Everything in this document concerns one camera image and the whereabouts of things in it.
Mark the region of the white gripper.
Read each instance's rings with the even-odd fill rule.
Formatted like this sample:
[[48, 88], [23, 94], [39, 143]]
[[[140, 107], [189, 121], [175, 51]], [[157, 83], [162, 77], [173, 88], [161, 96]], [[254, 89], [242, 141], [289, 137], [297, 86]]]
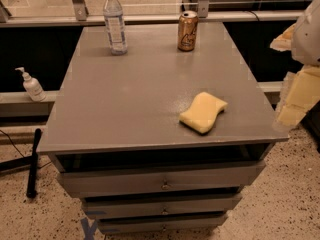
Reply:
[[320, 0], [313, 0], [270, 48], [291, 51], [292, 58], [304, 64], [297, 73], [285, 76], [276, 107], [276, 122], [295, 127], [320, 101]]

